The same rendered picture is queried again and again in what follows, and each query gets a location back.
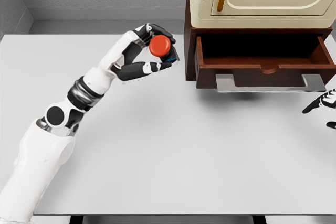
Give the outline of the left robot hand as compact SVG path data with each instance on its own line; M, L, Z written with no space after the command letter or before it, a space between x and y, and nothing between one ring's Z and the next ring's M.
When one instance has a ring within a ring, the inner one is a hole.
M155 37L163 35L171 43L167 54L159 62L135 62L140 52L150 45ZM134 30L130 30L112 46L109 52L100 61L99 66L121 81L129 81L148 76L152 73L169 68L179 61L178 54L173 46L176 40L173 35L157 24L146 23Z

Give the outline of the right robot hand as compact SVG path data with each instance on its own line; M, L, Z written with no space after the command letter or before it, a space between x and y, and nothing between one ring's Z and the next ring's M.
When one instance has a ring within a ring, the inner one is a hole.
M307 114L313 109L317 109L322 106L331 108L331 109L336 109L336 88L329 90L326 93L317 97L315 100L313 100L308 106L306 106L302 110L302 113Z

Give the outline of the red push-button switch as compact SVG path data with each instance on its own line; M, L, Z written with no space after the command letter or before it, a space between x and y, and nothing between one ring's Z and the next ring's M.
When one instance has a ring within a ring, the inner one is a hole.
M152 55L159 57L162 62L174 63L180 60L170 39L164 35L153 37L149 43L149 50Z

